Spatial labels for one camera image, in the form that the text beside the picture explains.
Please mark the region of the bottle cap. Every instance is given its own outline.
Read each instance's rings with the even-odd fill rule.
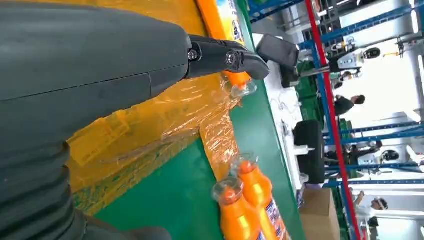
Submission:
[[[258,166],[259,157],[253,152],[238,154],[231,159],[231,172],[235,175],[248,174]]]
[[[236,177],[227,177],[212,188],[212,197],[222,205],[230,205],[240,199],[243,183]]]

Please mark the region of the bottle label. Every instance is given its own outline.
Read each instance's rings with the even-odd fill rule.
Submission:
[[[259,233],[259,236],[257,236],[256,240],[266,240],[264,237],[264,234],[262,232]]]
[[[266,213],[268,214],[268,218],[275,228],[275,235],[277,239],[283,240],[284,236],[286,235],[286,226],[284,226],[283,219],[280,215],[280,210],[278,209],[274,199],[272,199],[266,207]]]

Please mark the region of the table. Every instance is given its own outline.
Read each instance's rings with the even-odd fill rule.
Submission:
[[[246,46],[252,50],[244,0],[238,6]],[[235,137],[241,151],[254,151],[260,157],[259,167],[273,183],[273,196],[292,239],[303,240],[305,235],[265,84],[256,84],[257,92],[242,100],[243,107],[230,112]],[[219,208],[211,196],[215,183],[198,139],[96,217],[120,230],[162,226],[174,240],[220,240],[223,236]]]

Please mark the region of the screw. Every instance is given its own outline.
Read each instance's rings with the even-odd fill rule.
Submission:
[[[194,49],[188,51],[188,60],[195,60],[198,58],[198,52]]]
[[[236,54],[231,51],[226,54],[226,63],[228,65],[233,65],[236,62]]]

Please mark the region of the metal rack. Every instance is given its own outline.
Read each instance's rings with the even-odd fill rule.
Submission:
[[[264,19],[274,13],[277,13],[283,9],[289,8],[295,4],[302,2],[301,0],[269,0],[263,4],[257,4],[254,0],[248,0],[250,5],[249,15],[252,20],[251,23],[257,22],[261,19]],[[308,18],[311,24],[311,32],[313,39],[305,41],[298,46],[301,50],[310,49],[312,57],[314,59],[314,65],[316,68],[320,68],[323,65],[326,65],[325,53],[323,49],[323,43],[328,43],[334,41],[338,38],[348,36],[350,34],[360,32],[377,25],[392,21],[403,16],[411,14],[414,10],[419,10],[424,7],[424,1],[419,1],[414,6],[405,5],[394,9],[392,11],[383,13],[381,15],[371,17],[367,20],[352,24],[350,26],[335,29],[332,32],[320,36],[319,29],[315,21],[315,13],[311,4],[311,0],[306,0],[306,9],[308,13]],[[388,124],[381,126],[372,126],[357,128],[351,130],[338,130],[336,123],[336,116],[334,110],[333,102],[333,93],[330,83],[330,78],[328,73],[318,74],[317,75],[317,84],[318,89],[321,93],[321,99],[323,102],[323,111],[325,114],[326,122],[328,124],[328,133],[324,135],[325,143],[327,145],[335,145],[337,158],[339,161],[340,167],[330,167],[327,168],[331,174],[336,174],[340,172],[342,181],[330,181],[326,184],[326,187],[341,187],[341,193],[343,197],[344,204],[346,204],[346,214],[349,224],[354,228],[354,231],[350,231],[352,239],[360,239],[360,232],[358,228],[357,219],[355,216],[354,205],[352,201],[352,196],[349,191],[348,185],[371,185],[371,184],[424,184],[424,179],[400,179],[400,180],[348,180],[347,170],[360,170],[360,169],[382,169],[382,168],[391,168],[391,169],[401,169],[407,170],[411,168],[416,168],[419,165],[417,163],[395,163],[395,164],[373,164],[373,165],[345,165],[342,154],[342,144],[350,143],[359,143],[367,141],[377,141],[385,139],[397,139],[397,138],[408,138],[416,136],[424,136],[424,124],[422,122],[406,122],[406,123],[397,123],[397,124]],[[374,136],[364,136],[365,132],[379,131],[379,130],[388,130],[399,128],[399,131],[390,134],[381,134]],[[340,134],[356,134],[360,133],[361,137],[343,139],[341,140]]]
[[[265,19],[303,1],[304,0],[268,0],[265,3],[258,4],[254,0],[248,0],[249,16],[251,17],[250,23]]]
[[[395,169],[395,170],[401,170],[404,172],[422,174],[423,172],[421,170],[416,169],[419,166],[420,164],[416,162],[405,162],[405,163],[386,163],[386,164],[367,164],[367,165],[346,165],[345,168],[348,171],[367,170],[367,169],[379,171],[380,169]],[[338,166],[330,166],[330,167],[327,167],[325,170],[327,171],[327,173],[325,174],[326,177],[333,176],[340,172],[340,168]]]
[[[389,129],[397,129],[402,128],[401,130],[390,133],[390,134],[381,134],[375,136],[364,136],[365,132],[373,132],[379,130],[389,130]],[[401,139],[401,138],[410,138],[410,137],[419,137],[424,136],[424,124],[423,122],[404,122],[404,123],[394,123],[380,126],[371,126],[371,127],[362,127],[362,128],[354,128],[349,130],[342,130],[340,134],[361,134],[361,137],[354,137],[348,139],[342,139],[341,144],[353,144],[353,143],[361,143],[361,142],[369,142],[369,141],[380,141],[385,139]],[[329,137],[329,133],[323,134],[325,137],[325,144],[332,145],[334,142]]]

